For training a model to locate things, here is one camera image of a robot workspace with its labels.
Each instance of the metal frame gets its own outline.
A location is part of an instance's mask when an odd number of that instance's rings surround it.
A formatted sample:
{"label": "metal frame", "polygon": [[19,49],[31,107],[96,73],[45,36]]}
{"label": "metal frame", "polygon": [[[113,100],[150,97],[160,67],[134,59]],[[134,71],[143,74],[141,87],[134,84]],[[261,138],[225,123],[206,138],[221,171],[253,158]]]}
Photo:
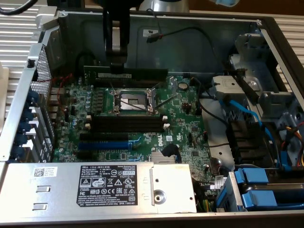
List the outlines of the metal frame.
{"label": "metal frame", "polygon": [[[100,9],[83,9],[83,11],[92,12],[93,14],[102,13]],[[164,16],[167,18],[195,18],[195,19],[222,19],[222,20],[248,20],[248,21],[261,21],[260,26],[262,27],[263,35],[265,36],[268,44],[270,45],[272,51],[274,52],[277,61],[280,63],[282,70],[288,83],[292,87],[293,92],[299,99],[300,104],[304,106],[304,80],[301,80],[301,77],[304,75],[304,69],[301,65],[299,59],[294,54],[290,45],[288,44],[286,38],[284,37],[282,31],[278,27],[277,23],[273,18],[270,17],[257,17],[257,16],[239,16],[239,15],[216,15],[216,14],[179,14],[179,13],[162,13],[156,12],[159,16]],[[133,15],[138,17],[147,17],[143,12],[133,12]],[[38,56],[39,49],[41,50],[42,44],[34,45],[31,48],[29,58],[34,59],[34,57]],[[17,87],[17,91],[15,93],[10,112],[7,117],[7,121],[4,125],[2,135],[0,137],[0,145],[2,146],[2,150],[0,151],[0,161],[6,161],[8,159],[10,149],[12,147],[12,142],[15,137],[15,132],[18,126],[18,119],[20,119],[22,106],[19,104],[23,104],[26,99],[26,94],[28,92],[30,82],[32,80],[32,76],[37,67],[37,62],[35,62],[35,67],[28,69],[25,68],[23,74],[21,76],[19,85]],[[0,173],[1,173],[1,185],[3,183],[3,179],[5,178],[7,166],[5,163],[0,162]],[[282,225],[282,220],[292,218],[292,223],[294,222],[304,222],[303,218],[304,210],[295,210],[295,211],[268,211],[268,212],[239,212],[239,213],[205,213],[205,214],[162,214],[162,215],[125,215],[125,216],[103,216],[100,215],[98,217],[89,217],[86,215],[86,221],[93,223],[103,222],[109,223],[112,225],[121,226],[122,224],[118,224],[116,222],[128,222],[130,225],[134,225],[137,222],[145,222],[150,225],[156,224],[159,221],[169,221],[170,225],[174,222],[179,226],[182,224],[197,225],[201,223],[201,220],[204,220],[204,225],[212,224],[212,225],[223,225],[223,223],[227,221],[238,221],[241,222],[242,226],[244,224],[248,225],[259,225],[259,226],[267,226],[266,223],[262,221],[271,220],[272,224]],[[31,219],[23,219],[23,220],[15,220],[14,225],[16,224],[28,224],[28,225],[37,225],[37,224],[58,224],[60,223],[78,223],[79,226],[82,226],[81,223],[84,222],[83,218],[73,218],[72,221],[68,221],[69,218],[65,221],[58,220],[49,220],[45,221],[45,218],[38,218],[36,221]]]}

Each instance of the perforated metal panel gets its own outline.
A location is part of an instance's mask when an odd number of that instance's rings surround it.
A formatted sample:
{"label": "perforated metal panel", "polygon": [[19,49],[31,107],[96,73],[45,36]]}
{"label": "perforated metal panel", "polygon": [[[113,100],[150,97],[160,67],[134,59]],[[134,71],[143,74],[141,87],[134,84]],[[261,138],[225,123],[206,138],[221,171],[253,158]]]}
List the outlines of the perforated metal panel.
{"label": "perforated metal panel", "polygon": [[46,100],[48,100],[51,78],[52,78],[47,60],[48,59],[45,48],[42,47],[37,65],[38,79],[36,82],[31,83],[31,89],[39,94],[43,94]]}

